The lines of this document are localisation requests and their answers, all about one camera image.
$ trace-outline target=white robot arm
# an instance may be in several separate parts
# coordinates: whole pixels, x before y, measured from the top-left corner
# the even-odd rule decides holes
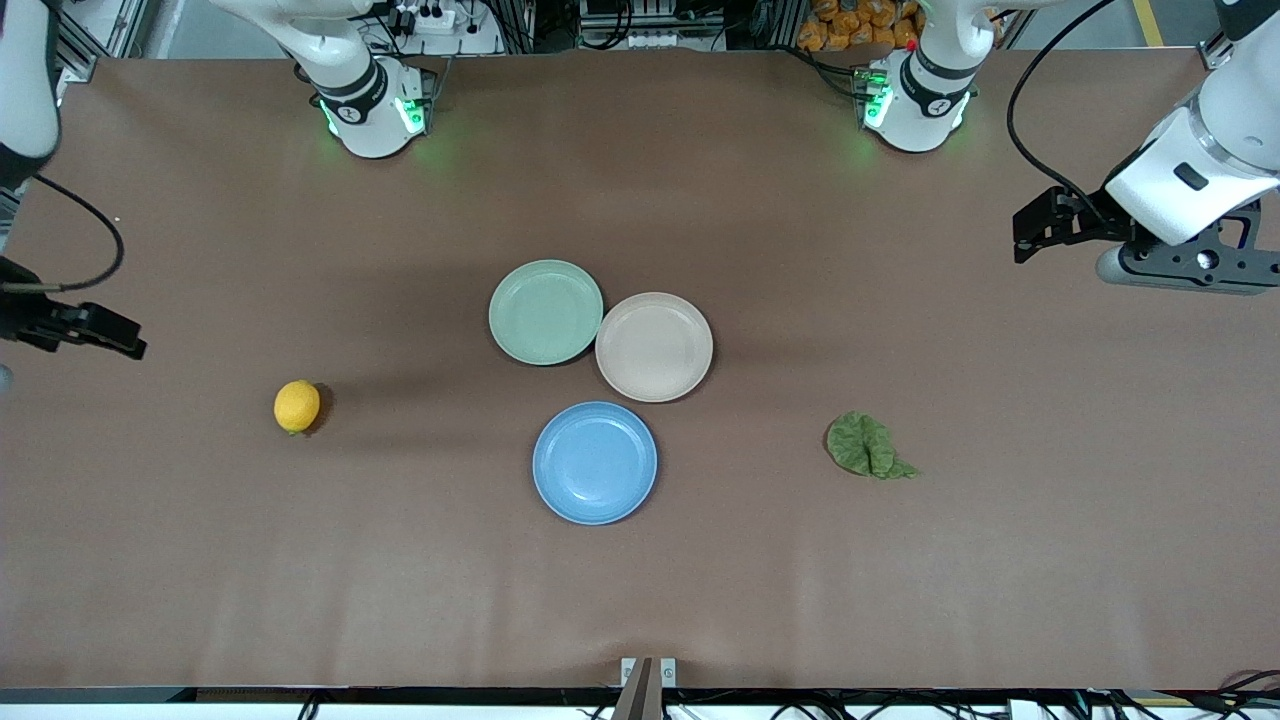
[[[58,149],[56,33],[52,1],[0,0],[0,187],[17,188]]]
[[[372,0],[212,0],[262,28],[306,72],[329,131],[361,158],[384,158],[424,135],[434,74],[389,56],[374,58],[347,19]]]
[[[1064,0],[1014,0],[1009,9],[1036,9]],[[919,45],[893,50],[872,63],[884,73],[878,96],[863,108],[863,124],[908,152],[942,145],[960,127],[973,78],[991,54],[996,27],[986,9],[992,0],[920,0],[925,27]]]
[[[1256,295],[1280,286],[1280,252],[1254,247],[1258,200],[1280,187],[1280,0],[1216,0],[1230,59],[1210,73],[1088,196],[1055,187],[1014,215],[1014,260],[1112,240],[1110,283]],[[1238,240],[1222,242],[1224,222]]]

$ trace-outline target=yellow lemon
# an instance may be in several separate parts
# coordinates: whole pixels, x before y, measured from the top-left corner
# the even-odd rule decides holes
[[[275,393],[275,421],[291,436],[311,427],[320,414],[320,391],[306,380],[293,380]]]

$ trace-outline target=black cable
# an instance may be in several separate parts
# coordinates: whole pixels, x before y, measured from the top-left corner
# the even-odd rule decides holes
[[[814,68],[814,69],[818,69],[818,70],[824,70],[824,72],[828,72],[828,73],[836,74],[836,76],[854,77],[854,70],[851,68],[841,68],[838,65],[831,65],[831,64],[823,63],[823,61],[818,60],[817,58],[814,58],[813,53],[809,53],[806,50],[800,50],[800,49],[796,49],[796,47],[791,47],[790,45],[771,45],[771,46],[765,47],[765,50],[781,50],[781,51],[786,53],[787,55],[791,55],[796,60],[800,60],[801,63],[809,65],[810,68]]]
[[[1243,680],[1236,680],[1230,685],[1222,685],[1221,688],[1217,689],[1217,692],[1220,693],[1235,692],[1239,689],[1244,689],[1248,685],[1257,683],[1258,680],[1266,680],[1267,678],[1277,678],[1277,676],[1280,676],[1280,670],[1263,670],[1261,673],[1254,673],[1248,678],[1244,678]]]
[[[1014,92],[1009,96],[1009,108],[1005,113],[1005,124],[1009,129],[1009,140],[1014,142],[1014,147],[1018,149],[1018,152],[1028,163],[1030,163],[1033,168],[1044,173],[1056,183],[1065,187],[1068,192],[1079,199],[1080,202],[1083,202],[1084,206],[1089,209],[1089,213],[1092,213],[1093,217],[1096,217],[1103,227],[1110,225],[1110,223],[1107,223],[1106,218],[1098,210],[1097,205],[1093,204],[1093,200],[1089,199],[1088,193],[1080,190],[1078,184],[1068,179],[1066,176],[1042,163],[1039,158],[1033,155],[1032,151],[1028,150],[1025,145],[1023,145],[1021,138],[1018,137],[1018,129],[1014,127],[1014,106],[1018,104],[1018,97],[1023,94],[1023,87],[1027,85],[1028,78],[1032,77],[1032,73],[1036,72],[1036,68],[1039,67],[1042,60],[1044,60],[1044,56],[1048,55],[1050,50],[1056,47],[1057,44],[1061,42],[1064,37],[1070,35],[1073,29],[1078,28],[1080,23],[1092,18],[1098,10],[1106,8],[1111,3],[1115,3],[1115,0],[1098,0],[1097,3],[1094,3],[1092,8],[1076,15],[1074,20],[1066,23],[1066,27],[1059,31],[1059,33],[1053,36],[1053,40],[1050,40],[1048,45],[1042,47],[1039,53],[1037,53],[1036,56],[1032,58],[1030,64],[1028,64],[1027,69],[1023,70],[1023,77],[1018,78],[1018,83],[1014,85]]]
[[[805,715],[805,717],[808,717],[809,720],[818,720],[818,716],[817,716],[817,715],[814,715],[813,712],[809,712],[808,710],[805,710],[805,708],[804,708],[804,706],[800,706],[800,705],[796,705],[796,703],[794,703],[794,702],[790,702],[790,703],[787,703],[787,705],[783,705],[782,707],[780,707],[780,708],[777,710],[777,712],[774,712],[774,714],[773,714],[773,715],[772,715],[772,716],[769,717],[769,720],[778,720],[778,717],[781,717],[781,716],[782,716],[782,714],[783,714],[783,712],[786,712],[787,710],[799,710],[799,711],[800,711],[800,712],[803,712],[803,714]]]
[[[115,258],[111,259],[111,264],[106,266],[105,270],[88,278],[87,281],[79,281],[74,283],[5,283],[0,286],[0,290],[5,292],[70,292],[73,290],[87,290],[97,284],[102,284],[108,278],[115,274],[124,263],[124,238],[120,237],[120,231],[115,227],[115,223],[110,218],[102,214],[101,210],[95,208],[88,200],[84,200],[79,195],[67,190],[65,187],[58,184],[56,182],[46,178],[45,176],[36,173],[32,179],[41,182],[58,192],[67,196],[69,200],[79,205],[81,208],[90,211],[91,215],[97,218],[100,223],[111,233],[111,240],[115,242]]]
[[[599,45],[593,45],[584,40],[582,47],[589,47],[591,50],[611,50],[613,47],[617,47],[623,40],[626,40],[627,33],[631,32],[631,19],[632,19],[631,0],[617,0],[617,5],[618,5],[618,22],[613,24],[613,32],[609,33],[609,37]],[[623,20],[626,20],[627,23],[626,29],[622,29]]]
[[[298,720],[315,720],[316,715],[320,714],[320,701],[326,700],[328,696],[329,693],[325,691],[311,691],[306,702],[302,703],[302,710],[298,711]]]
[[[892,705],[896,700],[897,700],[896,697],[890,697],[888,700],[884,701],[884,705],[881,705],[876,710],[872,710],[870,712],[864,715],[863,720],[872,720],[872,717],[876,717],[881,712],[884,712],[886,710],[888,710],[888,706]]]
[[[1129,720],[1129,714],[1120,707],[1120,701],[1115,696],[1107,694],[1107,705],[1111,706],[1111,717],[1115,720]]]
[[[712,50],[716,50],[716,44],[719,42],[719,38],[721,38],[722,35],[724,35],[727,31],[731,31],[731,29],[741,26],[745,22],[746,22],[746,19],[741,19],[741,20],[737,20],[736,23],[731,24],[731,26],[727,26],[727,24],[722,23],[721,24],[721,31],[717,32],[716,37],[712,38]],[[728,40],[724,41],[724,50],[728,50]]]
[[[1138,701],[1133,700],[1132,697],[1129,697],[1129,693],[1126,693],[1124,691],[1111,691],[1111,694],[1114,694],[1116,698],[1119,698],[1120,702],[1123,702],[1124,705],[1126,705],[1129,707],[1133,707],[1138,712],[1142,712],[1143,715],[1146,715],[1148,717],[1148,720],[1165,720],[1160,715],[1156,715],[1151,710],[1147,710],[1147,707],[1144,705],[1142,705],[1140,702],[1138,702]]]
[[[392,42],[392,50],[394,50],[392,56],[397,60],[404,58],[406,55],[401,51],[399,42],[397,42],[396,36],[392,35],[392,28],[387,27],[387,20],[384,20],[381,15],[374,15],[374,19],[378,20],[378,24],[383,26],[383,32],[387,33],[387,38]]]
[[[870,100],[872,97],[874,97],[869,92],[855,92],[852,90],[846,90],[840,85],[837,85],[833,79],[827,77],[827,73],[831,73],[833,76],[840,76],[844,78],[849,78],[851,81],[854,78],[852,68],[837,68],[836,65],[828,65],[827,63],[822,63],[817,58],[814,58],[812,53],[805,53],[786,45],[774,45],[771,47],[771,50],[782,50],[787,55],[791,55],[792,58],[809,65],[810,68],[818,72],[818,77],[822,78],[822,82],[827,83],[827,87],[832,88],[833,91],[836,91],[837,95],[842,97],[849,97],[851,100]]]
[[[489,8],[489,14],[493,15],[493,22],[498,23],[498,27],[502,29],[503,40],[507,42],[507,45],[515,45],[520,47],[522,53],[532,51],[532,49],[529,47],[529,45],[525,42],[525,36],[512,29],[511,24],[507,23],[507,20],[502,19],[502,17],[498,15],[497,10],[493,9],[493,5],[485,3],[485,6]]]

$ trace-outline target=orange package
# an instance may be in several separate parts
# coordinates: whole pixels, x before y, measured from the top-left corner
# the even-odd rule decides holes
[[[893,23],[893,47],[906,47],[913,40],[919,36],[915,35],[915,26],[911,24],[909,19],[901,19]]]
[[[796,37],[796,47],[817,53],[827,44],[827,24],[809,19],[800,26],[800,35]]]
[[[841,10],[831,20],[831,32],[837,35],[852,35],[858,26],[858,14],[850,10]]]
[[[897,5],[893,0],[865,0],[858,4],[858,19],[869,22],[876,27],[890,27],[897,17]]]
[[[840,0],[812,0],[813,14],[822,22],[831,22],[840,12]]]
[[[858,29],[854,31],[854,35],[851,35],[849,37],[849,44],[850,45],[867,45],[870,41],[872,41],[872,26],[870,24],[860,24],[860,26],[858,26]]]

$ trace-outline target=green plate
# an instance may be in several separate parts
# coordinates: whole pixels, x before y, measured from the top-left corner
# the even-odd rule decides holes
[[[563,260],[534,260],[498,283],[489,332],[498,347],[530,365],[572,360],[591,345],[604,297],[586,270]]]

